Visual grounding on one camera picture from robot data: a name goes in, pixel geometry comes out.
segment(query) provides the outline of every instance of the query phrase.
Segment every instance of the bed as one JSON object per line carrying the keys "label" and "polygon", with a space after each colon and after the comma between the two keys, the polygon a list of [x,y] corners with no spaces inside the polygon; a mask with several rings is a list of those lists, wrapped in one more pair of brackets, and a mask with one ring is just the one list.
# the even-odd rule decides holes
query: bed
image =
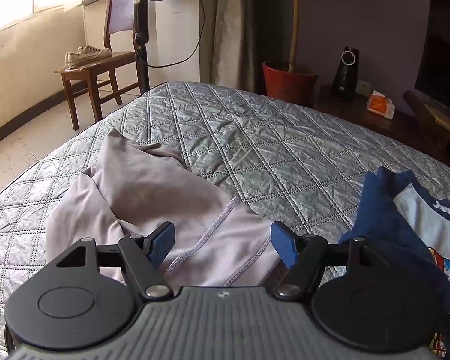
{"label": "bed", "polygon": [[[45,223],[114,127],[181,150],[188,169],[298,234],[337,242],[354,223],[366,172],[412,169],[450,200],[450,168],[392,139],[309,108],[212,85],[152,89],[39,161],[0,193],[0,359],[8,296],[45,264]],[[327,278],[339,275],[328,270]]]}

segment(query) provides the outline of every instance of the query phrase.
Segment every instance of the tiled floor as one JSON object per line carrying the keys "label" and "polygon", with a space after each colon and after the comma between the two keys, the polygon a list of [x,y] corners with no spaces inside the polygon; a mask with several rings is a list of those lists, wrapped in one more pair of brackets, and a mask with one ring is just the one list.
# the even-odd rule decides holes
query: tiled floor
{"label": "tiled floor", "polygon": [[[110,85],[100,88],[100,97],[111,92]],[[121,95],[123,105],[140,94],[138,88]],[[87,94],[75,99],[80,129],[74,131],[67,102],[49,109],[0,142],[0,191],[51,151],[79,134],[94,122],[92,106]],[[103,116],[123,107],[115,100],[102,104]]]}

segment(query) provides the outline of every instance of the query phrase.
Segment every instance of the power outlet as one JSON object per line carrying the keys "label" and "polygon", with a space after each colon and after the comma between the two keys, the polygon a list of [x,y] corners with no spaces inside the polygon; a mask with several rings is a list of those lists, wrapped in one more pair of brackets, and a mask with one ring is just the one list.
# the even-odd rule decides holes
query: power outlet
{"label": "power outlet", "polygon": [[369,97],[372,93],[372,84],[366,81],[359,81],[356,83],[356,93],[362,96]]}

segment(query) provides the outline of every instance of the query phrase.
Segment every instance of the wooden furniture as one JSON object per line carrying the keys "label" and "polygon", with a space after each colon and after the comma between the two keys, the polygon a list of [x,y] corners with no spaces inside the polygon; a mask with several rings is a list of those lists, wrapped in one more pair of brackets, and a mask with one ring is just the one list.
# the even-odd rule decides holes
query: wooden furniture
{"label": "wooden furniture", "polygon": [[352,101],[344,102],[331,94],[330,85],[322,85],[313,109],[337,116],[343,120],[366,127],[407,146],[413,147],[450,167],[450,155],[436,150],[435,144],[427,139],[427,132],[415,116],[395,110],[392,120],[373,114],[367,110],[367,97],[355,94]]}
{"label": "wooden furniture", "polygon": [[[110,35],[120,31],[133,31],[133,0],[107,0],[105,28],[103,31],[103,44],[107,48],[112,48],[110,44]],[[116,82],[115,69],[135,63],[137,65],[138,82],[119,89]],[[101,73],[108,72],[110,79],[100,84],[97,82],[97,76]],[[118,105],[122,104],[121,94],[128,92],[134,88],[140,87],[140,92],[149,90],[144,88],[140,78],[140,64],[136,60],[136,54],[132,51],[113,52],[111,57],[97,59],[82,66],[74,68],[61,68],[55,71],[60,73],[63,81],[63,88],[67,95],[68,107],[72,118],[73,130],[78,130],[78,117],[75,108],[74,98],[84,93],[89,93],[91,107],[94,112],[95,122],[103,119],[101,105],[108,100],[115,98]],[[87,82],[87,89],[73,93],[71,88],[71,80],[81,80]],[[113,93],[100,98],[98,89],[104,85],[111,84]]]}
{"label": "wooden furniture", "polygon": [[403,98],[416,114],[423,131],[423,140],[433,157],[450,161],[450,117],[412,91],[406,91]]}

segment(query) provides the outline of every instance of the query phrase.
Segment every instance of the chair seat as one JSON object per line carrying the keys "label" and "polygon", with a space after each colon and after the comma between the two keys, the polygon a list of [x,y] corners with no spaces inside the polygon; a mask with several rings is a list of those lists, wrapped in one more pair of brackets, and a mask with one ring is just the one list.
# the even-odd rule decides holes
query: chair seat
{"label": "chair seat", "polygon": [[127,63],[133,62],[135,60],[135,53],[133,51],[119,51],[113,52],[111,57],[94,59],[87,64],[82,64],[77,67],[65,67],[63,66],[61,69],[56,70],[55,73],[76,73],[81,71],[87,71],[91,69],[96,69],[100,67],[107,66],[104,71],[107,71],[109,68],[117,66],[122,66]]}

